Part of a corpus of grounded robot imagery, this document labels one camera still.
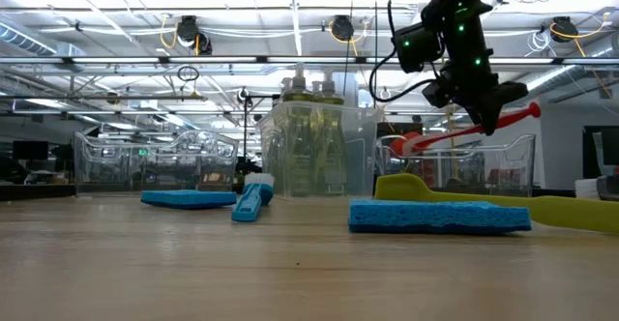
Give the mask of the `blue dish brush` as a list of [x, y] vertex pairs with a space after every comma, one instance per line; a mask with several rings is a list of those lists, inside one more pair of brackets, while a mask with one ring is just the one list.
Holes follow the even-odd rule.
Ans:
[[262, 207], [274, 196], [275, 178], [269, 173], [251, 173], [245, 177], [243, 194], [235, 205], [231, 219], [236, 222], [256, 222]]

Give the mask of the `dark wall screen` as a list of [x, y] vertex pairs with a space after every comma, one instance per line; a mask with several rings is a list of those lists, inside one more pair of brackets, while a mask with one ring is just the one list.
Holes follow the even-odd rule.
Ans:
[[619, 178], [619, 126], [585, 126], [582, 132], [582, 175]]

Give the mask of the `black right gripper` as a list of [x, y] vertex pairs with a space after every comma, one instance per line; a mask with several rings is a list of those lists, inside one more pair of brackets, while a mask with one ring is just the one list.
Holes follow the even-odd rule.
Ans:
[[492, 49], [455, 50], [440, 69], [439, 75], [423, 89], [427, 101], [438, 108], [452, 102], [463, 107], [471, 118], [480, 118], [486, 135], [492, 135], [503, 104], [528, 95], [527, 85], [506, 81], [498, 84], [488, 57]]

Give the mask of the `blue sponge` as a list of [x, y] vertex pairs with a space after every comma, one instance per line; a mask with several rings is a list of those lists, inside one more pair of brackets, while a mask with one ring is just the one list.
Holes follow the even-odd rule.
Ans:
[[237, 194], [232, 191], [144, 190], [142, 203], [180, 210], [205, 210], [234, 205]]
[[532, 229], [529, 211], [485, 201], [352, 200], [348, 228], [359, 233], [501, 235]]

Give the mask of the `tall clear plastic bin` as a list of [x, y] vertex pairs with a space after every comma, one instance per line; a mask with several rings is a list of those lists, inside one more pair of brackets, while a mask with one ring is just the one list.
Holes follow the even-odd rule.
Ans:
[[287, 198], [369, 197], [381, 111], [282, 102], [258, 123], [263, 171]]

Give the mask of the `small black monitor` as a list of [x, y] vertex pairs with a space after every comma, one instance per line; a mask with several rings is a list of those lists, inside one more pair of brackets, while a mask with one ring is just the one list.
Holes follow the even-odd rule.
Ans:
[[49, 143], [47, 141], [14, 140], [13, 158], [20, 161], [45, 161], [48, 159]]

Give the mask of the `green dish brush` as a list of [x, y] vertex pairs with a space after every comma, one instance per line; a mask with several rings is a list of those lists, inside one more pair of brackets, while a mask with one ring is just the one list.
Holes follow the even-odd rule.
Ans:
[[513, 197], [430, 190], [416, 175], [380, 176], [375, 198], [426, 202], [486, 201], [503, 207], [529, 209], [531, 219], [548, 226], [619, 234], [619, 202], [544, 195]]

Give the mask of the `clear plastic bin wavy rim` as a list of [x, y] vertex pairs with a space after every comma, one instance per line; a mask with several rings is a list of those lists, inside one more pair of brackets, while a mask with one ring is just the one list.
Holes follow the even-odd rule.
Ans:
[[212, 131], [118, 132], [73, 139], [78, 193], [230, 190], [238, 142]]
[[527, 197], [533, 190], [536, 136], [525, 134], [504, 145], [471, 142], [430, 148], [405, 156], [396, 145], [404, 138], [387, 135], [376, 142], [380, 176], [407, 173], [433, 190]]

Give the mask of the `grey dish brush white bristles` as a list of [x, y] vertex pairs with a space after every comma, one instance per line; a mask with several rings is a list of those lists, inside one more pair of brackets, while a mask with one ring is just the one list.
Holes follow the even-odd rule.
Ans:
[[575, 196], [619, 202], [619, 176], [601, 176], [575, 181]]

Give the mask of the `red dish brush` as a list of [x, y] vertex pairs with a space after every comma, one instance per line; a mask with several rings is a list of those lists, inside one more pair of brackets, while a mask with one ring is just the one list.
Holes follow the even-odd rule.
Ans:
[[[535, 102], [531, 102], [526, 108], [501, 114], [498, 118], [495, 129], [498, 131], [499, 129], [513, 125], [527, 117], [539, 118], [540, 116], [540, 107]], [[412, 153], [422, 152], [435, 142], [441, 140], [484, 132], [484, 128], [481, 125], [475, 125], [463, 130], [438, 132], [428, 135], [408, 133], [404, 136], [398, 136], [389, 144], [389, 147], [399, 156], [408, 156]]]

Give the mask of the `silver ventilation duct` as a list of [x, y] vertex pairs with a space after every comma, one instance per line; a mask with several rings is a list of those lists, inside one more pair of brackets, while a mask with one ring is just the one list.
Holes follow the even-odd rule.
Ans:
[[12, 44], [22, 50], [36, 54], [37, 56], [54, 56], [55, 48], [39, 42], [27, 34], [20, 32], [13, 26], [0, 21], [0, 41]]
[[523, 106], [531, 101], [545, 104], [602, 103], [619, 99], [619, 31], [592, 41], [551, 42], [531, 59], [517, 80], [527, 85], [528, 94], [508, 105]]

